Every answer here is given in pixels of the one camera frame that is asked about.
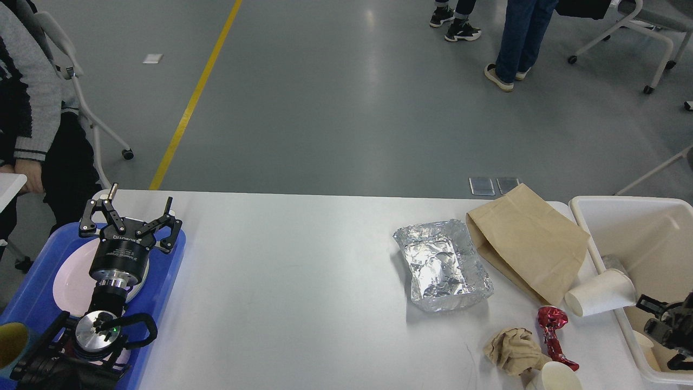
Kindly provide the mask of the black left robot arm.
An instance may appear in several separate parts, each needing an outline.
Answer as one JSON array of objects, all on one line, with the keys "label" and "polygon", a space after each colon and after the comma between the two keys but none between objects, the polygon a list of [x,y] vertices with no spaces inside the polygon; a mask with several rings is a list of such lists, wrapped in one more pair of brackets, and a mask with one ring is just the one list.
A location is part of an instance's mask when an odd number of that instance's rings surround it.
[{"label": "black left robot arm", "polygon": [[169,197],[161,217],[119,215],[118,186],[54,232],[2,314],[28,328],[3,389],[134,389],[158,337],[185,245]]}]

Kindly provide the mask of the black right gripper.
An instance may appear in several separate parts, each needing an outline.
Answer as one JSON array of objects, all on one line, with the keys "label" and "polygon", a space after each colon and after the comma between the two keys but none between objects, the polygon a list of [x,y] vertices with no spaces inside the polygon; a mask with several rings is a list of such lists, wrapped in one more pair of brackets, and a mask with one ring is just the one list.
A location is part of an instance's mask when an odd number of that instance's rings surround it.
[{"label": "black right gripper", "polygon": [[693,370],[691,301],[692,293],[678,303],[659,301],[644,294],[636,302],[636,308],[654,316],[646,321],[644,333],[663,347],[678,353],[666,363],[671,371]]}]

